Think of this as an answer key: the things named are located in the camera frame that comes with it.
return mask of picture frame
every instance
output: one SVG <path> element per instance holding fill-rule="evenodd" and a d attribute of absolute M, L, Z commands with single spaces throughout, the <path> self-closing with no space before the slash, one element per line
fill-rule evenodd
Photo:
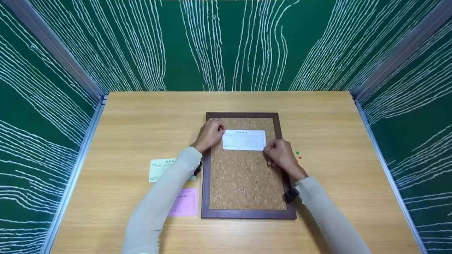
<path fill-rule="evenodd" d="M 245 113 L 245 112 L 207 112 L 206 121 L 210 118 L 272 118 L 277 139 L 283 138 L 278 113 Z M 289 175 L 280 170 L 284 192 L 292 189 Z M 287 210 L 233 210 L 210 208 L 211 182 L 211 149 L 204 153 L 202 173 L 201 218 L 233 218 L 233 219 L 286 219 L 295 220 L 297 213 L 294 203 L 287 203 Z"/>

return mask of metal frame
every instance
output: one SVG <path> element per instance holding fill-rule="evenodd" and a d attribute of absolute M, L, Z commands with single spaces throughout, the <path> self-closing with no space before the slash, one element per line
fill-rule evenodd
<path fill-rule="evenodd" d="M 206 121 L 210 118 L 272 118 L 275 127 L 275 137 L 283 138 L 278 113 L 227 113 L 207 112 Z M 297 212 L 294 203 L 286 203 L 287 210 L 238 210 L 238 209 L 210 209 L 210 162 L 211 149 L 204 153 L 204 167 L 202 170 L 202 198 L 201 218 L 230 218 L 230 219 L 285 219 L 295 220 Z M 281 170 L 284 192 L 292 189 L 289 175 Z"/>
<path fill-rule="evenodd" d="M 27 0 L 3 0 L 20 21 L 69 72 L 69 74 L 97 102 L 101 102 L 104 92 L 85 72 L 66 46 L 60 41 L 47 23 L 35 11 Z"/>
<path fill-rule="evenodd" d="M 89 145 L 91 144 L 91 140 L 93 139 L 94 132 L 96 130 L 97 124 L 99 123 L 100 116 L 102 115 L 102 111 L 104 110 L 106 100 L 107 96 L 104 96 L 104 98 L 99 103 L 94 112 L 93 118 L 91 119 L 91 123 L 89 124 L 88 130 L 85 134 L 85 138 L 83 139 L 82 145 L 80 146 L 79 154 L 74 164 L 74 169 L 72 170 L 72 173 L 69 176 L 66 189 L 64 190 L 64 193 L 60 200 L 60 204 L 58 205 L 58 208 L 55 211 L 52 224 L 50 225 L 49 230 L 47 232 L 47 236 L 44 240 L 44 243 L 42 244 L 41 251 L 39 252 L 40 254 L 50 253 L 53 241 L 55 240 L 58 229 L 60 228 L 60 224 L 63 220 L 64 213 L 66 212 L 67 206 L 72 196 L 72 192 L 74 191 L 75 184 L 77 183 L 77 179 L 80 175 L 80 171 L 82 169 L 83 163 L 88 153 Z"/>
<path fill-rule="evenodd" d="M 405 62 L 442 24 L 452 17 L 452 1 L 442 0 L 382 62 L 375 71 L 352 93 L 362 102 L 385 78 Z"/>
<path fill-rule="evenodd" d="M 388 165 L 386 164 L 386 160 L 385 160 L 383 154 L 381 153 L 377 140 L 375 139 L 372 129 L 370 128 L 370 124 L 367 121 L 367 118 L 366 118 L 366 115 L 364 114 L 363 109 L 361 108 L 361 104 L 357 100 L 355 100 L 355 104 L 356 104 L 356 108 L 358 109 L 359 116 L 363 120 L 364 127 L 366 128 L 367 134 L 369 135 L 369 138 L 372 142 L 373 148 L 374 148 L 375 152 L 377 153 L 380 164 L 383 167 L 383 171 L 385 172 L 386 177 L 388 178 L 388 182 L 391 185 L 391 189 L 394 192 L 395 198 L 397 199 L 397 202 L 399 203 L 399 206 L 403 212 L 403 215 L 405 216 L 405 219 L 408 222 L 408 226 L 410 226 L 411 233 L 413 233 L 413 237 L 416 240 L 421 252 L 423 254 L 428 254 L 427 249 L 425 248 L 425 245 L 418 233 L 418 230 L 416 229 L 416 226 L 414 225 L 413 219 L 411 219 L 410 213 L 408 212 L 408 209 L 406 208 L 405 202 L 403 201 L 403 198 L 399 192 L 399 189 L 397 188 L 396 182 L 394 181 L 394 179 L 391 175 L 391 172 L 389 171 Z"/>

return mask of person's left hand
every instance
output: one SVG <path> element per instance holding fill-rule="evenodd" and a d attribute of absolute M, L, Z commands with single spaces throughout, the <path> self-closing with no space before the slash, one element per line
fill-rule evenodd
<path fill-rule="evenodd" d="M 198 139 L 191 145 L 200 153 L 218 143 L 225 133 L 226 128 L 221 120 L 209 119 L 199 131 Z"/>

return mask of cork board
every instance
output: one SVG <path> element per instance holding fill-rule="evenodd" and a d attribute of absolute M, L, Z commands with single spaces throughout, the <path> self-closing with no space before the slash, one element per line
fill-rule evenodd
<path fill-rule="evenodd" d="M 267 143 L 282 138 L 278 113 L 207 113 L 226 128 L 265 130 Z M 295 219 L 295 209 L 283 198 L 287 174 L 267 166 L 261 151 L 224 150 L 219 142 L 204 155 L 202 218 Z"/>

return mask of long sleeve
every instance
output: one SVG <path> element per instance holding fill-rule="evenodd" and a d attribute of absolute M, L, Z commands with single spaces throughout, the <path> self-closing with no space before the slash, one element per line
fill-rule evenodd
<path fill-rule="evenodd" d="M 185 148 L 133 211 L 126 228 L 122 254 L 157 254 L 165 219 L 187 179 L 193 175 L 202 154 Z"/>
<path fill-rule="evenodd" d="M 332 253 L 371 253 L 353 225 L 335 206 L 315 178 L 311 176 L 299 180 L 295 185 L 303 204 L 314 217 Z"/>

